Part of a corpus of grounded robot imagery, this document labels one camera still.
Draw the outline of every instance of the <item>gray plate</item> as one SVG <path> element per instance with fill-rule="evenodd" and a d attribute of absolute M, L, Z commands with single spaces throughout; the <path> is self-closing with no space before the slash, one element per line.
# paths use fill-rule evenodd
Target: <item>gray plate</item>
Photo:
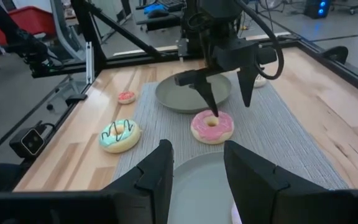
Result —
<path fill-rule="evenodd" d="M 198 156 L 173 171 L 168 224 L 231 224 L 232 203 L 223 152 Z"/>
<path fill-rule="evenodd" d="M 207 78 L 212 84 L 212 92 L 217 105 L 226 100 L 231 92 L 231 82 L 218 74 Z M 174 77 L 160 82 L 155 89 L 157 100 L 167 108 L 179 113 L 198 113 L 208 109 L 208 105 L 196 90 L 189 86 L 177 86 Z"/>

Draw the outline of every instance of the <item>pink frosted donut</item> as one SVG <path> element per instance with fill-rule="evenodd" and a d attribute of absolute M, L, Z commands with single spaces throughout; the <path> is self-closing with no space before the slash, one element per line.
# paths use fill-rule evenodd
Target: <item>pink frosted donut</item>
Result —
<path fill-rule="evenodd" d="M 118 95 L 118 103 L 120 104 L 129 104 L 135 101 L 136 96 L 133 91 L 123 91 Z"/>
<path fill-rule="evenodd" d="M 228 140 L 234 131 L 233 119 L 222 111 L 215 117 L 211 110 L 198 113 L 191 121 L 194 137 L 205 144 L 221 144 Z"/>

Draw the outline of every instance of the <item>donut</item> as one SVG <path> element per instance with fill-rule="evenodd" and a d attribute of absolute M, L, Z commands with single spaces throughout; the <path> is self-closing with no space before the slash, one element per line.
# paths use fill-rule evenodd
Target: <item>donut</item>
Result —
<path fill-rule="evenodd" d="M 266 78 L 262 77 L 261 75 L 256 76 L 254 88 L 259 88 L 264 86 L 267 83 Z"/>
<path fill-rule="evenodd" d="M 236 203 L 233 203 L 233 206 L 231 207 L 231 223 L 242 224 L 239 211 L 237 210 Z"/>
<path fill-rule="evenodd" d="M 118 95 L 118 103 L 120 104 L 129 104 L 135 101 L 136 96 L 133 91 L 123 91 Z"/>
<path fill-rule="evenodd" d="M 135 121 L 121 119 L 107 125 L 99 136 L 99 143 L 110 153 L 124 152 L 136 145 L 140 128 Z"/>
<path fill-rule="evenodd" d="M 211 110 L 198 113 L 191 121 L 194 137 L 205 144 L 221 144 L 228 140 L 234 131 L 233 119 L 222 111 L 215 117 Z"/>

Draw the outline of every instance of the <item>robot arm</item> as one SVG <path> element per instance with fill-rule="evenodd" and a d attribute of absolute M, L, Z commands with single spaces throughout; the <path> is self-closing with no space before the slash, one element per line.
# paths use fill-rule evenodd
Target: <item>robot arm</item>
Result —
<path fill-rule="evenodd" d="M 266 79 L 274 80 L 281 75 L 283 70 L 283 53 L 276 36 L 242 0 L 199 0 L 196 9 L 197 13 L 188 20 L 188 27 L 199 32 L 206 68 L 176 74 L 176 84 L 179 86 L 189 85 L 190 88 L 195 89 L 214 115 L 218 116 L 211 84 L 206 81 L 206 77 L 240 68 L 237 76 L 242 99 L 245 106 L 249 107 L 257 75 L 260 74 Z M 260 49 L 256 42 L 237 37 L 233 21 L 239 17 L 243 10 L 267 33 L 275 49 Z M 278 57 L 277 73 L 274 76 L 268 76 L 260 65 L 276 61 L 276 53 Z"/>

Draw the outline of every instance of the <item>woven placemat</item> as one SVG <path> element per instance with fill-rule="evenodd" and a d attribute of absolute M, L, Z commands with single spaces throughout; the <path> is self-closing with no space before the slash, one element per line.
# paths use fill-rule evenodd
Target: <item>woven placemat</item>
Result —
<path fill-rule="evenodd" d="M 229 79 L 232 81 L 232 93 L 219 110 L 229 113 L 235 122 L 232 140 L 323 187 L 347 188 L 269 83 L 254 90 L 251 106 L 246 108 L 236 74 L 231 74 Z M 143 130 L 142 137 L 133 149 L 121 155 L 113 180 L 150 154 L 160 139 L 168 139 L 173 145 L 174 168 L 196 156 L 223 151 L 223 144 L 202 144 L 192 136 L 190 122 L 194 115 L 178 114 L 158 103 L 154 93 L 157 84 L 143 86 L 134 115 L 134 120 Z"/>

